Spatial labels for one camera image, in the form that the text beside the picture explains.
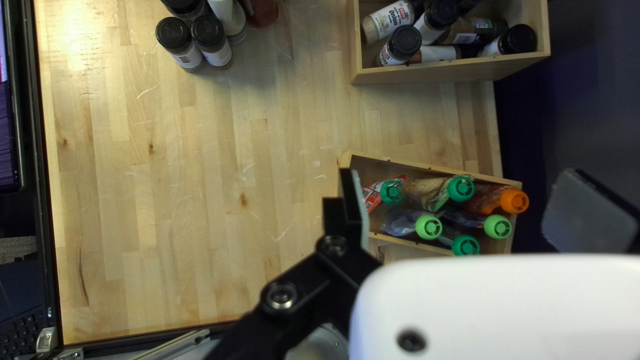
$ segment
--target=wooden box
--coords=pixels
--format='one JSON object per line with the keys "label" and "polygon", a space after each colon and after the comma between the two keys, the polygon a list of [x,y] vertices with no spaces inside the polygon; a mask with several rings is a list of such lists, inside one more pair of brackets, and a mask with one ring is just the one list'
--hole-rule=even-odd
{"label": "wooden box", "polygon": [[[455,170],[452,168],[415,163],[395,158],[392,159],[386,156],[367,155],[353,151],[345,152],[340,157],[339,162],[340,167],[348,167],[357,170],[360,175],[360,182],[362,185],[373,183],[375,181],[392,179],[403,174],[407,176],[406,181],[409,183],[415,179],[470,174],[469,172]],[[477,183],[506,184],[522,189],[522,183],[519,181],[501,179],[499,177],[482,174],[473,175],[475,175],[474,181]],[[424,243],[425,240],[420,239],[416,234],[406,238],[395,238],[393,236],[383,234],[380,230],[380,225],[385,221],[388,209],[385,207],[387,206],[389,205],[381,204],[369,214],[369,219],[371,221],[371,228],[369,231],[371,244],[369,250],[372,253],[377,254],[380,257],[381,254],[379,249],[377,249],[378,247],[386,247],[386,250],[391,250],[388,253],[384,253],[383,251],[382,255],[386,258],[385,262],[402,258],[453,256],[451,249],[446,249],[436,240],[433,241],[432,245],[428,245]],[[516,215],[505,213],[503,211],[497,211],[496,213],[507,217],[515,229]],[[484,234],[477,237],[477,240],[480,243],[481,254],[509,254],[511,252],[512,239],[512,236],[510,236],[506,239],[497,240]],[[387,246],[393,244],[405,246]]]}
{"label": "wooden box", "polygon": [[501,18],[509,27],[527,24],[538,35],[538,50],[534,53],[502,55],[493,58],[472,58],[438,63],[372,67],[387,39],[366,46],[360,41],[360,19],[384,6],[388,0],[347,0],[351,41],[351,83],[404,84],[439,81],[499,80],[551,55],[547,0],[483,0],[467,16]]}

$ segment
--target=black bolt hole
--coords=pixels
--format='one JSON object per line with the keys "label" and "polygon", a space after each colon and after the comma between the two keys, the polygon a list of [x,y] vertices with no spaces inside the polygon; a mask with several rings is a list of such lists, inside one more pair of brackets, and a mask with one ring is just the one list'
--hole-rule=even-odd
{"label": "black bolt hole", "polygon": [[398,346],[408,352],[418,352],[427,347],[424,336],[415,330],[405,330],[398,336]]}

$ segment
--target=red bottle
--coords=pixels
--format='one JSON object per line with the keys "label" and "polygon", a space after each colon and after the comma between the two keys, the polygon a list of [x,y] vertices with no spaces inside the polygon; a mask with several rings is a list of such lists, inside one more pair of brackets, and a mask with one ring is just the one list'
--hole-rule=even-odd
{"label": "red bottle", "polygon": [[264,28],[278,19],[276,0],[244,0],[246,21],[254,28]]}

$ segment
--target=white bottle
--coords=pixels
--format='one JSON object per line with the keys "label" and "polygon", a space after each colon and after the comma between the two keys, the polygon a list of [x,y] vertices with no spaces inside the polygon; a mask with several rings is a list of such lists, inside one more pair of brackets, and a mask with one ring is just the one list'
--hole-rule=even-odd
{"label": "white bottle", "polygon": [[238,44],[246,37],[246,17],[237,0],[207,0],[222,22],[230,44]]}

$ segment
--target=green cap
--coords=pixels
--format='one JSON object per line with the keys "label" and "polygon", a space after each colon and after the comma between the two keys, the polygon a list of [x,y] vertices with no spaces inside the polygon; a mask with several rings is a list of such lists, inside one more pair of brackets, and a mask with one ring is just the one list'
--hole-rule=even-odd
{"label": "green cap", "polygon": [[422,215],[415,222],[415,232],[425,240],[434,240],[442,234],[442,223],[433,215]]}
{"label": "green cap", "polygon": [[480,244],[475,237],[471,235],[460,235],[453,239],[451,250],[456,256],[478,255],[480,254]]}
{"label": "green cap", "polygon": [[474,182],[468,177],[456,176],[449,181],[447,192],[449,198],[456,202],[463,202],[474,196]]}
{"label": "green cap", "polygon": [[387,204],[400,204],[404,199],[402,183],[398,180],[385,181],[380,187],[380,197]]}
{"label": "green cap", "polygon": [[490,215],[484,221],[484,232],[494,239],[504,239],[511,235],[511,222],[502,215]]}

